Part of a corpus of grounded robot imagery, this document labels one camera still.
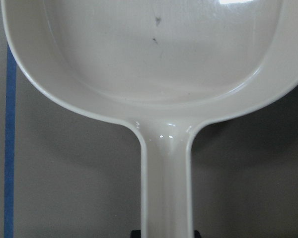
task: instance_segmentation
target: scuff mark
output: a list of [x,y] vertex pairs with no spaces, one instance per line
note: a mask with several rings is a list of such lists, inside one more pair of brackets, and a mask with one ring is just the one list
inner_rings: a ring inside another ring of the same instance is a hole
[[155,25],[158,26],[161,22],[161,17],[160,16],[156,16],[155,17]]

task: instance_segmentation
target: white skillet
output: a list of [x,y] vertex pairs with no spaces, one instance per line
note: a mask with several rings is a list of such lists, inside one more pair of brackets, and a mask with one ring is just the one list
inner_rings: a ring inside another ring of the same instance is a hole
[[44,95],[141,143],[142,237],[191,238],[190,153],[204,126],[298,84],[298,0],[1,0]]

